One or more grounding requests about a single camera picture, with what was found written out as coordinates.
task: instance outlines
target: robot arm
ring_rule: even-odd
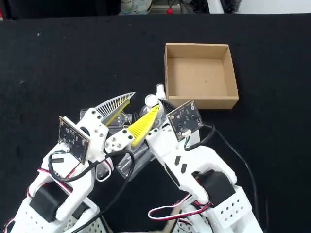
[[[172,124],[171,122],[161,130],[150,131],[146,141],[178,188],[192,195],[189,198],[191,201],[186,200],[182,204],[183,213],[197,211],[193,205],[195,200],[200,204],[210,203],[210,207],[200,215],[187,216],[195,232],[262,233],[246,194],[241,187],[235,185],[237,177],[234,171],[211,148],[198,146],[186,151],[186,139],[178,141],[181,133],[178,134]],[[187,129],[182,124],[178,124],[178,127]],[[198,141],[199,133],[195,131],[191,134],[188,145]]]

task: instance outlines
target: black sensor board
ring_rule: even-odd
[[[199,110],[195,106],[194,100],[190,100],[167,114],[169,122],[180,142],[185,137],[182,133],[191,130],[191,133],[203,126]]]
[[[70,148],[70,154],[82,164],[85,163],[89,139],[61,116],[59,117],[58,143],[65,143]]]

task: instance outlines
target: brown box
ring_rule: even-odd
[[[228,45],[166,43],[167,100],[199,109],[231,109],[239,99]]]

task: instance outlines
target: black cable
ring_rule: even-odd
[[[134,171],[134,166],[135,166],[135,159],[134,159],[134,155],[133,153],[130,151],[130,150],[121,150],[119,152],[122,152],[122,153],[128,153],[131,157],[131,167],[130,167],[130,171],[128,173],[128,176],[126,177],[121,189],[118,191],[118,193],[116,194],[116,196],[113,198],[113,200],[106,206],[106,208],[104,208],[102,211],[100,211],[96,216],[94,216],[91,220],[89,220],[88,222],[86,222],[85,224],[83,224],[81,227],[78,227],[76,230],[74,230],[73,232],[71,233],[77,233],[79,232],[80,230],[82,230],[83,228],[87,227],[89,224],[91,224],[92,222],[94,222],[98,217],[100,217],[103,213],[105,213],[117,200],[118,198],[121,196],[122,192],[125,190],[127,184],[128,184],[128,181],[129,179],[131,178],[132,176],[132,173]]]
[[[56,152],[53,152],[49,155],[49,163],[48,163],[48,167],[49,167],[49,172],[51,174],[51,176],[59,181],[59,182],[63,182],[63,183],[68,183],[68,182],[72,182],[72,181],[76,181],[78,179],[80,179],[81,177],[83,177],[84,175],[86,175],[89,171],[91,171],[93,168],[95,168],[98,164],[102,163],[104,160],[106,160],[107,158],[110,158],[112,156],[116,156],[119,154],[124,154],[124,150],[120,150],[120,151],[114,151],[112,153],[109,153],[105,156],[105,159],[103,159],[102,161],[95,161],[94,163],[90,164],[84,171],[82,171],[80,174],[73,176],[73,177],[69,177],[69,178],[61,178],[59,176],[57,176],[55,174],[54,168],[53,168],[53,162],[52,162],[52,156],[55,154],[60,154],[60,153],[66,153],[63,150],[59,150]]]
[[[257,196],[257,186],[256,186],[256,182],[255,182],[253,172],[252,172],[251,168],[249,167],[248,163],[246,162],[246,160],[234,149],[234,147],[227,141],[227,139],[217,129],[215,129],[215,132],[226,143],[226,145],[239,157],[239,159],[242,160],[242,162],[244,163],[244,165],[247,168],[247,171],[248,171],[249,176],[251,178],[251,183],[252,183],[253,192],[254,192],[255,217],[256,217],[257,221],[259,222],[259,205],[258,205],[258,196]]]
[[[194,148],[197,148],[198,146],[200,145],[204,145],[205,143],[207,143],[214,135],[215,133],[215,127],[213,125],[206,125],[204,124],[205,127],[207,128],[210,128],[210,132],[208,133],[208,135],[201,141],[191,145],[191,146],[188,146],[187,147],[187,144],[189,142],[189,139],[190,139],[190,136],[186,139],[185,141],[185,144],[184,144],[184,149],[185,151],[190,151],[190,150],[193,150]]]

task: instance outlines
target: black cloth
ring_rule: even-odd
[[[311,15],[90,17],[0,23],[1,222],[14,216],[42,158],[55,145],[58,116],[129,91],[126,112],[164,83],[165,42],[229,44],[240,100],[201,111],[249,162],[269,232],[310,232]],[[235,170],[253,201],[249,175],[217,136],[209,144]],[[122,178],[90,195],[101,208]],[[115,232],[161,229],[148,210],[184,195],[157,161],[129,184],[105,215]]]

